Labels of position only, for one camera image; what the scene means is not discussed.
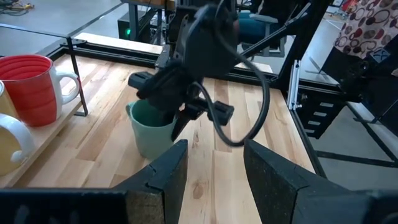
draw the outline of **mug handle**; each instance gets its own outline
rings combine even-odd
[[[35,149],[33,137],[22,122],[12,116],[0,114],[0,127],[8,130],[17,139],[21,147],[21,150],[12,154],[11,162],[23,161]]]
[[[63,79],[63,78],[71,78],[76,84],[76,88],[74,88],[72,90],[72,92],[69,93],[69,95],[66,95],[66,96],[62,95],[62,104],[64,105],[66,103],[71,102],[73,99],[75,99],[80,91],[80,82],[79,82],[78,76],[74,73],[57,71],[56,78],[57,78],[58,82],[60,82],[61,79]]]

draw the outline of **red mug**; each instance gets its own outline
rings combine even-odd
[[[76,88],[65,96],[60,81],[66,77],[75,82]],[[80,91],[76,74],[56,71],[54,63],[41,55],[0,58],[0,80],[19,118],[28,126],[44,126],[57,120],[62,105],[71,102]]]

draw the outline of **wire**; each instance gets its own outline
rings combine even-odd
[[[217,12],[215,15],[215,18],[217,18],[218,12],[220,11],[220,8],[223,4],[224,0],[221,0],[220,4],[217,7]],[[253,139],[254,137],[256,137],[257,133],[260,131],[260,129],[262,128],[262,125],[264,124],[264,122],[266,121],[267,118],[267,114],[269,111],[269,104],[270,104],[270,91],[269,91],[269,85],[267,83],[267,79],[265,78],[265,76],[263,74],[261,74],[260,70],[254,66],[251,62],[249,62],[247,60],[247,58],[245,58],[244,56],[238,54],[231,46],[228,45],[228,43],[225,41],[224,37],[221,35],[220,33],[220,29],[218,29],[218,27],[215,28],[215,37],[218,39],[218,41],[220,42],[220,44],[232,55],[234,55],[237,59],[239,59],[243,64],[245,64],[245,66],[247,66],[248,68],[250,68],[251,70],[253,70],[253,72],[256,74],[256,76],[260,79],[261,81],[261,87],[262,87],[262,105],[261,105],[261,110],[260,110],[260,114],[256,120],[256,122],[254,123],[253,127],[251,128],[251,130],[247,133],[247,135],[245,137],[243,137],[242,140],[238,141],[238,142],[234,142],[232,140],[230,140],[225,133],[223,132],[220,122],[218,121],[218,117],[216,115],[215,112],[215,108],[214,108],[214,104],[211,100],[211,97],[209,95],[209,93],[207,92],[206,88],[198,82],[194,82],[193,85],[198,87],[199,90],[203,93],[203,96],[205,97],[205,100],[208,104],[209,107],[209,112],[211,117],[213,118],[213,125],[216,129],[216,132],[218,134],[218,136],[220,137],[220,139],[227,145],[232,146],[232,147],[239,147],[239,146],[243,146],[244,145],[244,141],[246,139]]]

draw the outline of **floor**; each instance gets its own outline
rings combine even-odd
[[[21,17],[0,15],[0,23],[67,34],[119,4],[118,0],[73,0],[72,2],[73,4],[71,4],[71,1],[54,0],[48,2],[46,0],[35,0],[33,3],[36,8],[30,13]],[[122,5],[86,28],[84,32],[117,37],[116,21],[126,12],[127,6]],[[318,68],[326,60],[328,51],[331,49],[331,45],[341,26],[342,23],[338,21],[322,20],[303,58],[300,71],[302,78],[333,82],[333,80],[322,74],[317,74],[317,72]],[[0,34],[2,36],[0,54],[6,55],[34,53],[57,40],[53,37],[26,34],[21,31],[3,28],[0,28]],[[287,39],[286,53],[292,41],[293,37]],[[255,62],[268,63],[274,72],[280,70],[283,60],[283,58],[260,57],[254,59]],[[384,153],[369,137],[366,130],[355,122],[352,119],[353,117],[353,113],[348,108],[343,109],[319,140],[311,139],[314,148],[354,156],[386,159]],[[398,180],[395,178],[398,175],[398,169],[380,168],[331,159],[321,159],[321,164],[330,180],[349,189],[396,189],[398,187]]]

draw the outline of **green mug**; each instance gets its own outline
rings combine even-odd
[[[129,103],[126,105],[126,112],[142,157],[152,161],[173,146],[172,132],[177,121],[175,116],[165,124],[164,114],[147,100]]]

